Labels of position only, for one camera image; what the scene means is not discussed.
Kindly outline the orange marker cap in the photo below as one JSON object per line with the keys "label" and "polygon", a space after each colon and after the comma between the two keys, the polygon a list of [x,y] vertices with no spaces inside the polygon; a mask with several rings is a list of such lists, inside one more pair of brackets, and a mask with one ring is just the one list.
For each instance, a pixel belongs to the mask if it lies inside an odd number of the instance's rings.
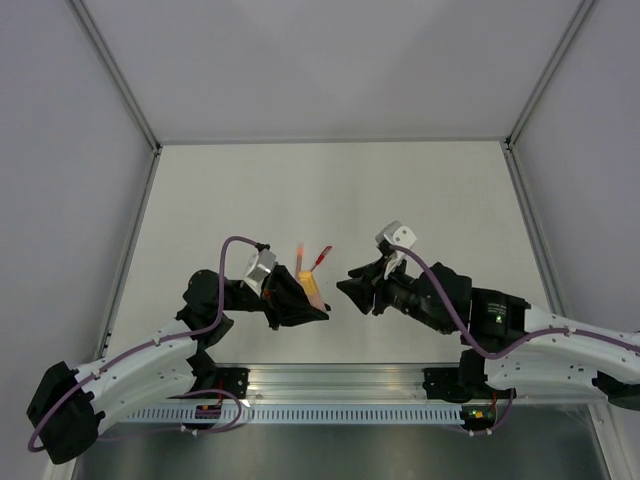
{"label": "orange marker cap", "polygon": [[297,280],[307,296],[313,297],[320,294],[318,284],[311,270],[300,271],[297,275]]}

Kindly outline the red grip clear pen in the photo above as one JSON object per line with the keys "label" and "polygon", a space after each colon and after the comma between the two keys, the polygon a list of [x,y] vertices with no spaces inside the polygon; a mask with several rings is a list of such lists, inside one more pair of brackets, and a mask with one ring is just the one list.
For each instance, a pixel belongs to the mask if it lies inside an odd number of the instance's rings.
{"label": "red grip clear pen", "polygon": [[314,261],[313,265],[311,266],[310,270],[314,271],[318,266],[320,266],[322,264],[322,262],[325,260],[326,256],[331,252],[332,250],[332,246],[328,245],[326,246],[321,253],[317,256],[316,260]]}

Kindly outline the orange grip clear pen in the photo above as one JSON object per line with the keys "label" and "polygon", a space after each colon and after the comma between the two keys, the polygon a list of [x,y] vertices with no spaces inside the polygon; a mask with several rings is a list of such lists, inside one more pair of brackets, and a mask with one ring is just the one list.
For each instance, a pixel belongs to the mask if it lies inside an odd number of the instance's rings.
{"label": "orange grip clear pen", "polygon": [[295,272],[299,274],[302,271],[304,262],[304,245],[299,244],[296,249]]}

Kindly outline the orange marker pen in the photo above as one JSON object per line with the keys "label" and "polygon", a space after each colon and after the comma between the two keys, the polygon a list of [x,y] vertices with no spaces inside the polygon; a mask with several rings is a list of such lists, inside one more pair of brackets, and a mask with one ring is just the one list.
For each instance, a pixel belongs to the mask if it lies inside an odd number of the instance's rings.
{"label": "orange marker pen", "polygon": [[314,291],[311,294],[308,294],[307,298],[313,308],[325,313],[331,310],[331,307],[324,302],[321,294],[318,291]]}

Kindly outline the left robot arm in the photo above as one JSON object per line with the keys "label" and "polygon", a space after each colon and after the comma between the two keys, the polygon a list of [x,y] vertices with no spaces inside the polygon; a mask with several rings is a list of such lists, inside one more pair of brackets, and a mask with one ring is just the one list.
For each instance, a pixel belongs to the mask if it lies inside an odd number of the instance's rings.
{"label": "left robot arm", "polygon": [[311,302],[282,265],[256,289],[199,270],[189,279],[183,300],[173,320],[135,347],[74,368],[64,361],[49,367],[26,411],[34,427],[29,451],[44,451],[53,464],[64,464],[149,405],[188,393],[217,397],[223,383],[207,350],[233,327],[229,311],[262,313],[277,330],[325,321],[331,310],[324,302]]}

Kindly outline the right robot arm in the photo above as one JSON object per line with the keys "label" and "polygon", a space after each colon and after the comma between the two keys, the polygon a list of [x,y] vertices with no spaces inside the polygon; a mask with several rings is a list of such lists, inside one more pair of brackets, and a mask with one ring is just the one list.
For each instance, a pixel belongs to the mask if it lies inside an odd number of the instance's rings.
{"label": "right robot arm", "polygon": [[365,314],[393,309],[464,350],[454,367],[424,371],[430,399],[467,403],[534,395],[601,396],[639,408],[639,335],[597,328],[537,308],[523,298],[477,288],[470,277],[435,263],[419,276],[381,257],[349,271],[336,287]]}

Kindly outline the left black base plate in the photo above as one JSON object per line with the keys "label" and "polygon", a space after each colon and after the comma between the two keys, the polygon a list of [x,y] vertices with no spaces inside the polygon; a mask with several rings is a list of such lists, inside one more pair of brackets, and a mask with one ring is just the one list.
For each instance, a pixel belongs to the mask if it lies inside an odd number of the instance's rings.
{"label": "left black base plate", "polygon": [[238,399],[245,399],[249,386],[249,374],[250,370],[247,368],[217,368],[214,372],[206,374],[193,390],[225,390]]}

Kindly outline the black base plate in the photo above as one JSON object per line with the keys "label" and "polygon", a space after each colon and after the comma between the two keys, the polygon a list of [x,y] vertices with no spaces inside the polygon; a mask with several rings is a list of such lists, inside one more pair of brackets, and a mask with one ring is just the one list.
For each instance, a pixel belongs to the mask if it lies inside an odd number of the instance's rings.
{"label": "black base plate", "polygon": [[422,388],[428,400],[466,403],[473,399],[471,391],[460,383],[457,367],[425,368],[422,373]]}
{"label": "black base plate", "polygon": [[249,386],[249,374],[250,370],[247,368],[217,368],[214,372],[206,374],[193,390],[225,390],[238,399],[245,399]]}

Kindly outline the aluminium mounting rail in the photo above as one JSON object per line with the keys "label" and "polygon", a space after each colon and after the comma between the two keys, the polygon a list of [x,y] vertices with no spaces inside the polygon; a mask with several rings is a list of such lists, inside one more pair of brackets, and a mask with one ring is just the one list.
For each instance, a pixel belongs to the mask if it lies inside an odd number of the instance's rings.
{"label": "aluminium mounting rail", "polygon": [[[208,373],[217,368],[241,367],[250,370],[249,386],[245,399],[265,399],[272,402],[292,399],[339,398],[381,400],[381,399],[425,399],[422,388],[425,368],[457,367],[451,365],[419,364],[274,364],[257,366],[215,365],[205,363],[190,370],[196,378],[191,387],[198,386]],[[521,398],[534,402],[583,403],[603,399],[605,394],[596,388],[593,380],[596,374],[587,368],[570,365],[566,370],[554,370],[544,366],[542,372],[550,376],[535,383],[518,375],[524,373],[520,364],[507,370],[501,379],[513,380],[513,385],[499,385],[491,380],[460,383],[473,396],[469,402],[484,402],[493,399],[507,400]]]}

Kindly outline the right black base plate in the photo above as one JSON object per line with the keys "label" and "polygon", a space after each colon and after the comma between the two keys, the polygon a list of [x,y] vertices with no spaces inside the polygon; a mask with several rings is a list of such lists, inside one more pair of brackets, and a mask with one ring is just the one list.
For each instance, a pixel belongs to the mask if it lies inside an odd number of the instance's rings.
{"label": "right black base plate", "polygon": [[457,367],[425,368],[422,373],[422,388],[428,400],[466,403],[473,399],[471,391],[460,383]]}

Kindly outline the right aluminium frame post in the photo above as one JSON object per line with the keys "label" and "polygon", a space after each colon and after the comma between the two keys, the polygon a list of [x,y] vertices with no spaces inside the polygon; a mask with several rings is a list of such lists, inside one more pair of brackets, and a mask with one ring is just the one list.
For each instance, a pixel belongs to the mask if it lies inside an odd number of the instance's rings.
{"label": "right aluminium frame post", "polygon": [[505,137],[504,146],[508,152],[513,152],[517,141],[523,134],[529,120],[541,102],[543,95],[560,69],[563,60],[576,42],[580,32],[598,4],[598,0],[581,0],[578,2],[575,11],[546,61],[540,76],[536,80],[509,134]]}

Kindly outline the aluminium frame post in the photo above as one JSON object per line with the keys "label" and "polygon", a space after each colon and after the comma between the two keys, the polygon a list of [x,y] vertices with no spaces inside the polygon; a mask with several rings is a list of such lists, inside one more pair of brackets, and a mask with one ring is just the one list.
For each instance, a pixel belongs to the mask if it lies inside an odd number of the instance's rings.
{"label": "aluminium frame post", "polygon": [[560,69],[563,60],[576,42],[580,32],[598,4],[598,0],[581,0],[578,2],[575,11],[546,61],[540,76],[536,80],[509,134],[505,137],[504,146],[508,152],[513,152],[517,141],[523,134],[529,120],[541,102],[543,95]]}
{"label": "aluminium frame post", "polygon": [[146,118],[88,5],[81,0],[68,0],[66,4],[123,101],[134,125],[153,154],[158,154],[162,148],[161,142]]}

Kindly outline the left aluminium frame post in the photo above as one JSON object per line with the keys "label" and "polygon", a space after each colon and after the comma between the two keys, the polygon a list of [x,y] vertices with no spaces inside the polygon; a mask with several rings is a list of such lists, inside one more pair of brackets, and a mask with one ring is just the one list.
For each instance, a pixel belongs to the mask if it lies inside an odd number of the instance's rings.
{"label": "left aluminium frame post", "polygon": [[158,154],[162,148],[161,142],[146,118],[88,5],[81,0],[68,0],[66,4],[123,101],[134,125],[153,154]]}

